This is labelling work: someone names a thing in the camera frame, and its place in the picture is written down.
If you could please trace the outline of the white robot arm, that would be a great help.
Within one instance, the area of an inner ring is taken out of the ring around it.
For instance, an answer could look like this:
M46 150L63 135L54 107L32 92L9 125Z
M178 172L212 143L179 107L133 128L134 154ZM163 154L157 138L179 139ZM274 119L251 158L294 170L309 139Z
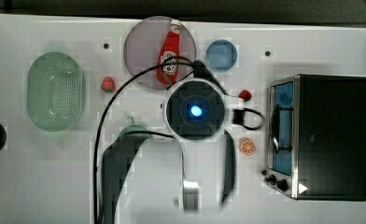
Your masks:
M186 213L220 209L234 190L236 155L225 128L229 117L225 96L204 79L178 82L163 99L164 125L181 148Z

